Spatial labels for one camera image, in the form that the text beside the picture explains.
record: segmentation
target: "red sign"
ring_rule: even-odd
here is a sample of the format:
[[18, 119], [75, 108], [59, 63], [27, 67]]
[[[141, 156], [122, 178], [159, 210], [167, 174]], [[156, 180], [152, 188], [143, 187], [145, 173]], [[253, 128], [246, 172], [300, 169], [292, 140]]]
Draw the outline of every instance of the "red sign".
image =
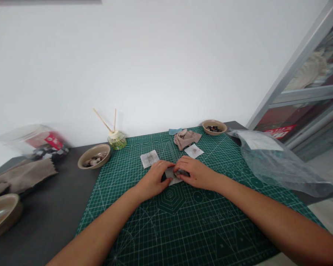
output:
[[49, 145], [56, 148], [57, 150], [60, 150], [63, 146], [63, 144], [54, 136], [53, 133], [49, 132], [49, 135], [47, 138], [44, 139]]
[[281, 139], [283, 138], [287, 133], [289, 133], [291, 130], [294, 129], [296, 125], [292, 125], [292, 126], [287, 126], [287, 127], [279, 127], [276, 129], [270, 129], [270, 130], [266, 130], [264, 132], [270, 132], [270, 134], [276, 138], [276, 139]]

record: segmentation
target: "green cutting mat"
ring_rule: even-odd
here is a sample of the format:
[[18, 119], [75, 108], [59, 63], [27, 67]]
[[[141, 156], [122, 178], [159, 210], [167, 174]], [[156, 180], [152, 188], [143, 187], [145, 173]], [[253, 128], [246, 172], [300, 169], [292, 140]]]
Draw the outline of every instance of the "green cutting mat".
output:
[[[227, 134], [209, 136], [201, 127], [197, 146], [201, 162], [255, 189], [323, 226], [305, 204], [284, 188], [254, 177], [239, 146]], [[161, 160], [176, 163], [187, 155], [167, 132], [128, 138], [101, 169], [77, 234], [137, 184], [143, 169], [140, 155], [156, 150]], [[254, 265], [279, 251], [230, 201], [219, 194], [181, 182], [144, 202], [132, 214], [105, 265]]]

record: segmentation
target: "white paper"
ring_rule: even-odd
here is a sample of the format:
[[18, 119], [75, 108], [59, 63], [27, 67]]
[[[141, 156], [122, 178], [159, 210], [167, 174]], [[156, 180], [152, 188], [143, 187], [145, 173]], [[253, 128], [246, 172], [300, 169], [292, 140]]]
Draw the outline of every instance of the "white paper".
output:
[[155, 162], [159, 161], [158, 154], [155, 150], [141, 155], [141, 161], [143, 168], [146, 169], [149, 166], [152, 166]]
[[238, 135], [247, 142], [252, 150], [284, 150], [275, 140], [263, 134], [238, 132]]
[[182, 180], [177, 178], [175, 175], [174, 175], [174, 167], [169, 167], [166, 171], [165, 171], [165, 175], [167, 176], [166, 178], [172, 178], [173, 180], [170, 182], [169, 186], [171, 185], [174, 185], [174, 184], [177, 184], [179, 182], [181, 182]]
[[190, 156], [191, 158], [196, 159], [196, 157], [200, 156], [204, 152], [200, 150], [196, 144], [191, 145], [190, 147], [184, 149], [184, 151]]

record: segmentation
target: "finger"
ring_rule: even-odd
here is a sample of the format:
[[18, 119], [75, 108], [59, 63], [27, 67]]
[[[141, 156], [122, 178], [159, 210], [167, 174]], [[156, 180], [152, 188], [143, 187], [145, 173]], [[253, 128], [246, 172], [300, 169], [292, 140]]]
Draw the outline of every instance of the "finger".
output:
[[194, 180], [191, 177], [187, 177], [185, 175], [180, 174], [180, 175], [178, 175], [178, 178], [180, 178], [185, 183], [188, 183], [189, 185], [193, 186], [193, 184], [194, 184]]
[[183, 156], [183, 157], [181, 157], [181, 158], [177, 161], [177, 163], [178, 163], [178, 162], [191, 163], [192, 160], [193, 160], [193, 159], [190, 158], [190, 157], [188, 157], [188, 156]]
[[186, 156], [186, 155], [182, 156], [182, 159], [186, 159], [186, 160], [194, 160], [193, 158], [191, 158], [191, 157], [189, 157], [189, 156]]
[[163, 164], [166, 165], [167, 168], [175, 166], [174, 163], [168, 162], [168, 161], [163, 161]]
[[170, 182], [173, 180], [173, 178], [167, 178], [162, 183], [160, 183], [160, 186], [162, 187], [162, 191], [167, 188], [167, 186], [170, 184]]
[[175, 164], [168, 162], [168, 161], [162, 161], [162, 163], [160, 165], [158, 165], [158, 172], [160, 172], [161, 174], [163, 174], [167, 168], [175, 166]]
[[161, 164], [161, 160], [159, 160], [159, 161], [156, 161], [154, 164], [152, 164], [152, 167], [154, 168], [154, 167], [157, 167], [159, 164]]
[[182, 170], [184, 170], [184, 171], [186, 171], [186, 172], [190, 172], [190, 170], [191, 170], [191, 165], [188, 164], [188, 163], [185, 163], [185, 162], [179, 162], [179, 161], [178, 161], [178, 162], [176, 163], [175, 167], [174, 167], [173, 172], [175, 173], [175, 172], [178, 171], [179, 169], [182, 169]]

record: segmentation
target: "glass bottle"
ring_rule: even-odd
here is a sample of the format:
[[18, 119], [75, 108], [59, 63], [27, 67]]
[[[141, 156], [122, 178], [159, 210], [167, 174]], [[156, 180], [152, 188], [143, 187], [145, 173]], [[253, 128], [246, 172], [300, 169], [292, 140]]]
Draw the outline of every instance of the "glass bottle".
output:
[[125, 138], [125, 135], [122, 132], [119, 132], [118, 130], [110, 132], [108, 134], [107, 140], [111, 144], [111, 147], [114, 150], [120, 150], [127, 145], [127, 140]]

